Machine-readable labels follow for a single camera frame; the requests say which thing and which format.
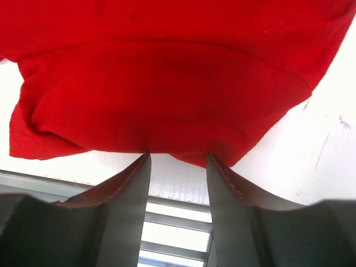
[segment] red cloth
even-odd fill
[[[0,0],[24,78],[10,155],[170,153],[231,166],[333,60],[355,0]]]

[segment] scratch mark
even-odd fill
[[[308,105],[309,105],[309,100],[306,102],[305,106],[303,107],[303,111],[306,110],[306,108],[308,107]]]
[[[317,169],[317,167],[318,167],[318,165],[319,165],[320,158],[322,157],[322,154],[323,154],[323,152],[324,152],[325,145],[327,144],[328,139],[329,139],[330,131],[331,131],[331,129],[329,130],[328,135],[327,135],[327,137],[326,137],[325,140],[324,140],[323,147],[322,147],[322,150],[320,151],[320,154],[319,154],[319,157],[318,157],[318,160],[317,160],[317,164],[315,164],[314,171]]]
[[[348,122],[345,122],[345,121],[344,121],[343,115],[340,115],[340,116],[339,116],[339,121],[340,121],[339,124],[342,124],[342,125],[345,126],[346,128],[351,129],[351,124],[349,124]]]

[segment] stitched seam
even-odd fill
[[[26,146],[32,146],[32,147],[38,147],[38,148],[41,148],[41,149],[49,149],[49,148],[52,148],[52,147],[60,147],[60,146],[65,146],[67,144],[60,144],[60,145],[57,145],[57,146],[37,146],[37,145],[34,145],[32,143],[28,143],[27,141],[23,141],[21,139],[15,139],[14,140],[15,143],[23,143],[23,144],[26,144]]]
[[[36,141],[43,141],[43,140],[48,140],[50,139],[51,137],[44,137],[44,138],[34,138],[34,137],[30,137],[28,135],[25,135],[24,133],[20,132],[20,131],[17,131],[17,130],[14,130],[14,129],[10,129],[10,132],[16,132],[16,133],[19,133],[20,135],[23,135],[29,139],[32,139],[32,140],[36,140]]]
[[[52,52],[52,51],[56,51],[56,50],[65,50],[65,49],[68,49],[68,48],[71,48],[71,47],[89,46],[89,45],[92,45],[92,44],[94,45],[94,44],[97,44],[97,43],[107,43],[107,42],[182,42],[182,43],[194,43],[194,44],[199,44],[199,45],[207,45],[207,46],[216,46],[216,47],[226,48],[226,49],[234,50],[235,52],[243,53],[243,54],[245,54],[247,56],[250,56],[250,57],[255,58],[255,59],[257,59],[257,60],[259,60],[261,62],[264,62],[265,64],[275,68],[276,70],[278,70],[280,72],[283,72],[283,73],[285,73],[287,75],[294,76],[295,78],[297,78],[300,81],[302,81],[308,89],[310,89],[310,86],[308,85],[307,81],[305,79],[303,79],[302,77],[298,76],[295,73],[292,73],[292,72],[286,71],[284,69],[281,69],[281,68],[273,65],[269,61],[264,60],[263,58],[260,58],[260,57],[256,56],[255,54],[249,53],[249,52],[244,51],[244,50],[240,50],[240,49],[238,49],[236,47],[228,46],[226,44],[223,45],[223,44],[219,44],[219,43],[208,43],[208,42],[203,42],[203,41],[191,41],[191,40],[179,40],[179,39],[111,39],[111,40],[104,40],[104,41],[73,44],[71,46],[64,46],[64,47],[54,48],[54,49],[50,49],[50,50],[38,51],[38,52],[31,53],[31,54],[28,54],[28,55],[22,57],[21,59],[18,60],[18,62],[20,62],[22,59],[24,59],[26,57],[34,56],[34,55],[40,54],[40,53]]]

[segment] white surface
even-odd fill
[[[22,78],[0,65],[0,169],[97,184],[138,157],[92,151],[47,161],[8,156],[8,123]],[[313,96],[292,109],[233,169],[303,204],[356,199],[356,22]],[[205,170],[153,155],[150,195],[208,204]]]

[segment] red fabric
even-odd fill
[[[325,74],[355,0],[0,0],[24,78],[10,154],[170,153],[231,166]]]

